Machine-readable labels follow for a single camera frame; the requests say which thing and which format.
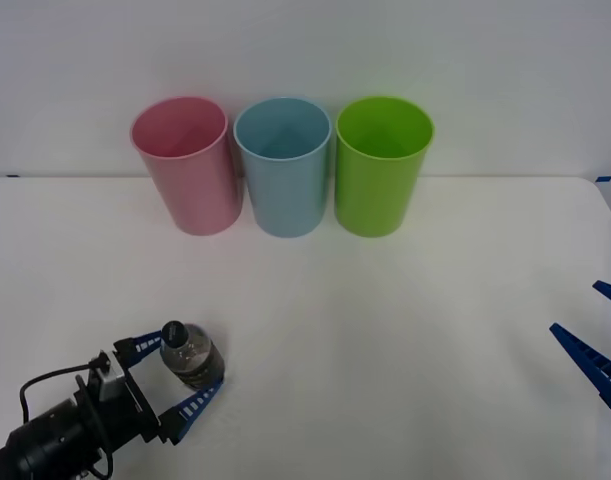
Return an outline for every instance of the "green cup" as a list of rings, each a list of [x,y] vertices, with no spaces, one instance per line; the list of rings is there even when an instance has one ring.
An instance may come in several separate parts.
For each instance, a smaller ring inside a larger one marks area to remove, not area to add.
[[[336,132],[339,223],[363,237],[394,232],[432,141],[432,120],[403,98],[366,97],[343,109]]]

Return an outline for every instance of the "plastic bottle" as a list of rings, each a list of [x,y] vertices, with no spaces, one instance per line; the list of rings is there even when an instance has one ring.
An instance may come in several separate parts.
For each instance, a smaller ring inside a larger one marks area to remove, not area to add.
[[[187,386],[203,390],[222,382],[225,362],[203,329],[176,320],[161,331],[163,363]]]

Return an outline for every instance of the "table surface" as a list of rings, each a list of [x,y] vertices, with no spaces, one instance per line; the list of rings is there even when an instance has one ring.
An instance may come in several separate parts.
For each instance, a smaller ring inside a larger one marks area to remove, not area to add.
[[[298,239],[248,200],[192,237],[146,178],[0,179],[0,446],[26,380],[177,319],[214,337],[226,385],[177,447],[119,451],[117,479],[611,478],[611,413],[548,332],[611,357],[594,185],[421,178],[381,239],[331,204]],[[159,413],[187,394],[156,355],[134,370]],[[32,388],[38,413],[75,383]]]

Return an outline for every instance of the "black cable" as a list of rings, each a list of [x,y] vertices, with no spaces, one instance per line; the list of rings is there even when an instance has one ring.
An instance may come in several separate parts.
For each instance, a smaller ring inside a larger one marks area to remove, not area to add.
[[[101,443],[103,450],[105,451],[105,457],[107,458],[107,473],[103,475],[98,470],[96,470],[93,466],[88,468],[89,473],[94,475],[99,480],[109,480],[114,474],[114,456],[112,455],[112,446],[109,442],[109,436],[107,435],[107,431],[105,430],[105,426],[101,421],[101,418],[98,416],[98,412],[96,411],[96,407],[94,407],[94,402],[92,402],[91,397],[89,396],[89,392],[87,391],[87,386],[83,381],[83,378],[80,375],[76,375],[76,384],[83,394],[84,403],[87,404],[90,413],[92,414],[92,421],[96,425],[96,429],[98,430],[98,434],[101,437]]]
[[[43,380],[47,380],[52,377],[57,377],[58,375],[65,375],[68,373],[74,372],[82,372],[83,370],[89,370],[90,364],[85,365],[77,365],[76,367],[63,368],[61,370],[54,370],[53,372],[45,373],[36,378],[32,378],[29,382],[21,387],[20,397],[21,397],[21,408],[23,409],[23,423],[29,422],[29,408],[27,406],[27,399],[25,398],[25,391],[31,387],[32,385],[42,382]]]

